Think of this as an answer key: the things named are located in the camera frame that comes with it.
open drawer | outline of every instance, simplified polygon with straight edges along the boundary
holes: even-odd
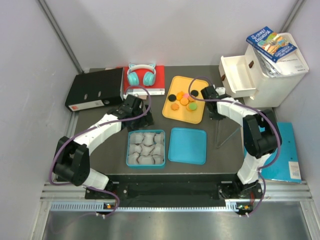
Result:
[[[225,92],[233,98],[253,96],[256,88],[245,56],[221,57],[219,72]]]

teal tray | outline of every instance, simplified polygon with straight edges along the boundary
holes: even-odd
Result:
[[[168,159],[171,162],[203,165],[207,157],[207,133],[192,128],[171,130]]]
[[[156,133],[156,134],[160,134],[163,133],[164,134],[164,159],[163,159],[163,163],[162,164],[152,164],[152,165],[132,165],[128,163],[128,155],[129,155],[129,140],[130,140],[130,135],[133,133]],[[163,169],[166,165],[166,133],[163,130],[136,130],[136,131],[131,131],[129,132],[128,135],[128,143],[127,143],[127,150],[126,150],[126,160],[125,163],[128,167],[133,168],[133,169]]]

yellow tray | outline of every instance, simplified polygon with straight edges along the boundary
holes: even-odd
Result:
[[[204,101],[195,101],[197,104],[197,109],[194,111],[188,111],[186,106],[180,104],[178,100],[172,102],[168,100],[168,96],[171,94],[177,95],[179,92],[188,93],[188,88],[193,78],[185,77],[185,76],[175,76],[172,79],[169,92],[166,96],[164,106],[162,109],[162,115],[168,119],[174,119],[182,122],[187,122],[191,124],[198,124],[202,120],[202,116],[204,114],[205,102]],[[205,87],[208,87],[209,84],[204,80],[195,80],[191,86],[190,91],[197,90],[199,95],[198,99],[203,99],[201,95],[201,90]],[[178,104],[178,110],[172,110],[171,104]]]

colorful cookie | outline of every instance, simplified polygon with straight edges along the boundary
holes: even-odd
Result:
[[[183,97],[183,98],[181,98],[180,103],[182,105],[186,106],[189,103],[189,100],[188,100],[188,98]]]
[[[176,110],[179,109],[179,105],[176,104],[176,103],[173,103],[173,104],[171,104],[171,109],[174,110],[174,111],[176,111]]]
[[[190,103],[196,101],[196,100],[194,100],[191,96],[188,97],[188,100],[189,100]]]
[[[171,95],[168,96],[168,100],[169,100],[170,102],[174,102],[176,99],[177,99],[177,97],[176,97],[176,95],[174,95],[174,94],[171,94]]]
[[[176,95],[176,99],[178,100],[178,101],[180,101],[183,97],[184,97],[184,92],[183,91],[181,91],[181,92],[179,92],[177,95]]]
[[[186,106],[186,109],[188,110],[188,111],[194,111],[194,110],[196,110],[197,109],[197,104],[195,103],[195,102],[191,102],[191,103],[189,103],[187,106]]]
[[[195,97],[198,97],[199,92],[198,92],[197,90],[192,90],[192,91],[191,91],[191,95],[192,95],[192,96],[195,96]]]

barcode label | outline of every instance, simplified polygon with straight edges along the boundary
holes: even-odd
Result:
[[[291,179],[301,180],[299,163],[297,161],[289,161],[289,170]]]

